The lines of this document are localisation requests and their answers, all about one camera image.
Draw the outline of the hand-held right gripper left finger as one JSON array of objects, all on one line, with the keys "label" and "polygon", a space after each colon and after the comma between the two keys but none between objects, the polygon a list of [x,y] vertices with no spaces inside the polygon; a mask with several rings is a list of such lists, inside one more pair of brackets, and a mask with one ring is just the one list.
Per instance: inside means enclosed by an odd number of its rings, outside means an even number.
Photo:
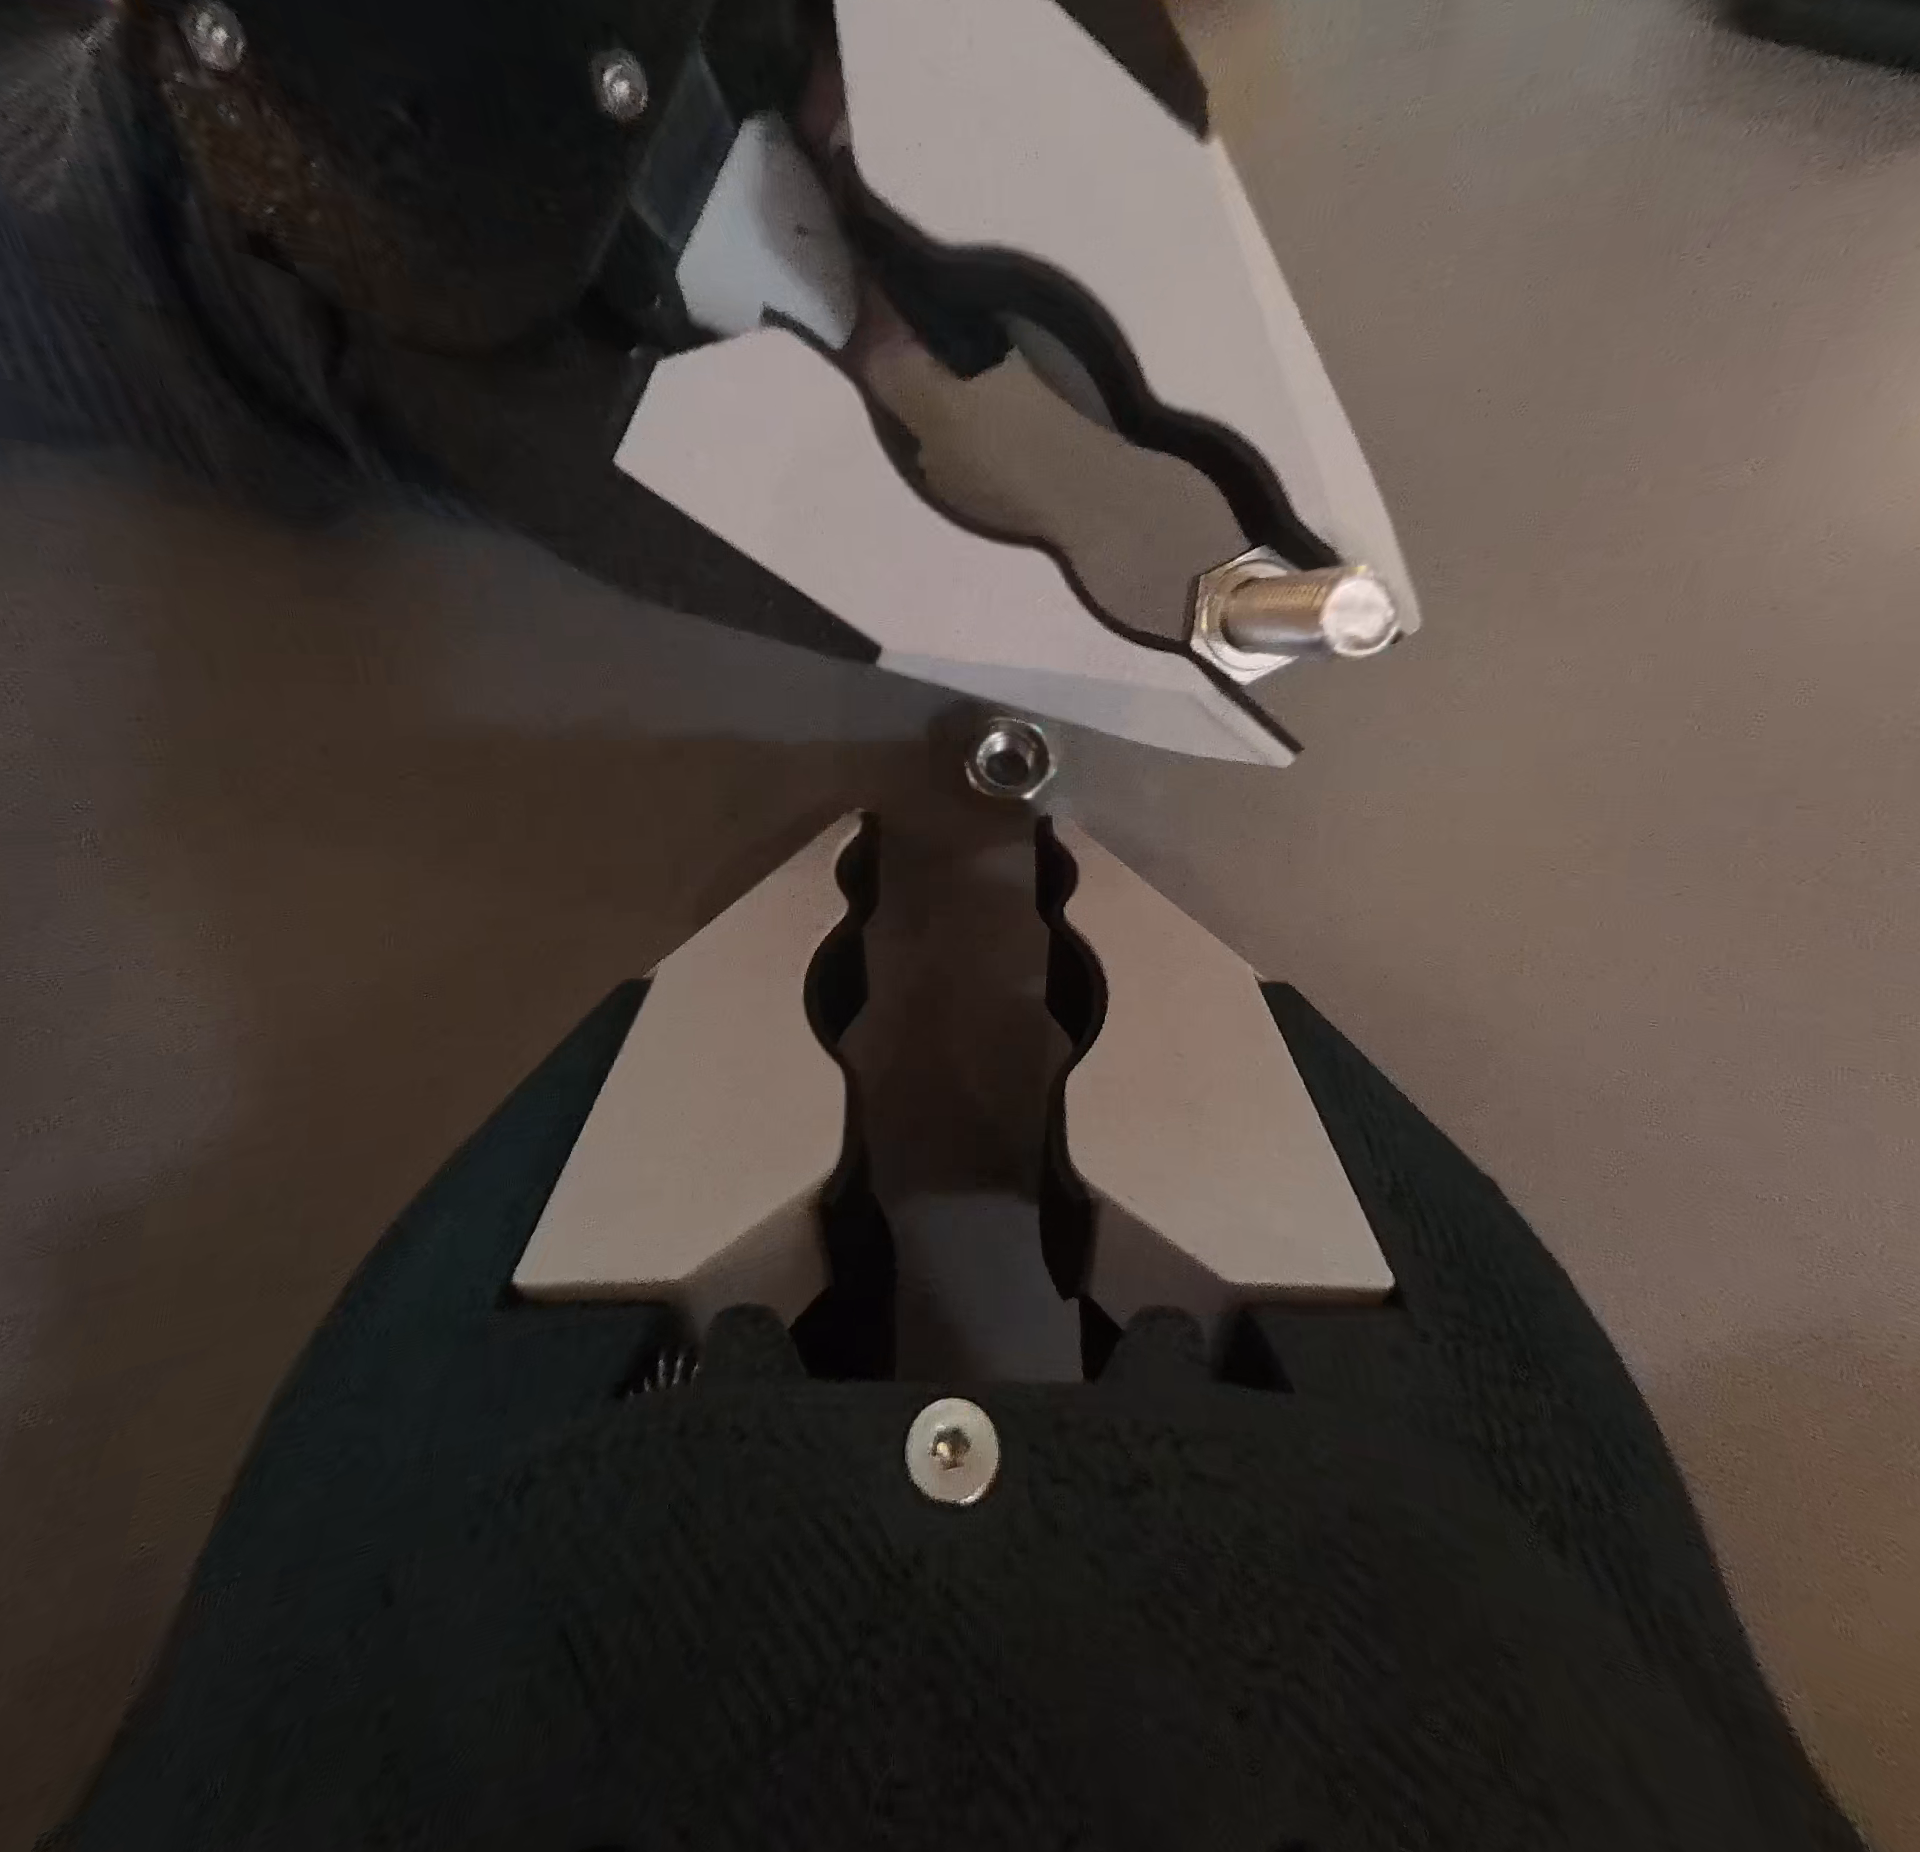
[{"label": "hand-held right gripper left finger", "polygon": [[812,1373],[892,1373],[896,1250],[842,1046],[871,993],[877,840],[871,813],[836,818],[643,977],[519,1299],[657,1304],[686,1339],[764,1308]]}]

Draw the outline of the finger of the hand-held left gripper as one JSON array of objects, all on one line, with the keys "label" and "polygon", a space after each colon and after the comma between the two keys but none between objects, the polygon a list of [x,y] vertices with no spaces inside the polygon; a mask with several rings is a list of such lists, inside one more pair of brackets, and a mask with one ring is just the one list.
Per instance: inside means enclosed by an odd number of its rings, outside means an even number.
[{"label": "finger of the hand-held left gripper", "polygon": [[1058,0],[832,0],[860,181],[961,295],[1044,327],[1249,546],[1422,604],[1240,177]]},{"label": "finger of the hand-held left gripper", "polygon": [[888,673],[1200,760],[1296,760],[1195,653],[1101,618],[1058,549],[929,489],[914,432],[872,395],[877,354],[928,353],[786,121],[741,123],[675,280],[700,342],[655,363],[616,442],[640,489],[848,624]]}]

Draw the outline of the steel hex bolt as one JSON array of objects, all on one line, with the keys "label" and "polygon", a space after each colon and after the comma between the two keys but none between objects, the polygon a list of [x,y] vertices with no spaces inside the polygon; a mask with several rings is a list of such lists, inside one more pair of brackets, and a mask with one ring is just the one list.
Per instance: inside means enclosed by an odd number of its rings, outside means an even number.
[{"label": "steel hex bolt", "polygon": [[1292,569],[1249,549],[1195,580],[1186,634],[1200,662],[1254,683],[1293,663],[1378,656],[1404,621],[1373,569]]}]

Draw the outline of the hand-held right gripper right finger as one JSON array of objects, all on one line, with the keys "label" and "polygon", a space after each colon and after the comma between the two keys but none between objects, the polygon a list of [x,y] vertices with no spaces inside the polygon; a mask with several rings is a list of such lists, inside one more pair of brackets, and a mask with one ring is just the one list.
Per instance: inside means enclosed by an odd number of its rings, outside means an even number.
[{"label": "hand-held right gripper right finger", "polygon": [[1084,1308],[1378,1304],[1393,1272],[1260,977],[1065,818],[1035,827],[1043,1256]]}]

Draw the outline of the steel hex nut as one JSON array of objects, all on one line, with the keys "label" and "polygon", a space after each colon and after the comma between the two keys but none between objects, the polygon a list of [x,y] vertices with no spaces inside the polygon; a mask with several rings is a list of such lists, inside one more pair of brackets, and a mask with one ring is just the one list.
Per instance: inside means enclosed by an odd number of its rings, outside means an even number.
[{"label": "steel hex nut", "polygon": [[1046,729],[1013,711],[989,711],[972,728],[963,748],[963,773],[974,793],[1028,804],[1056,777],[1056,754]]}]

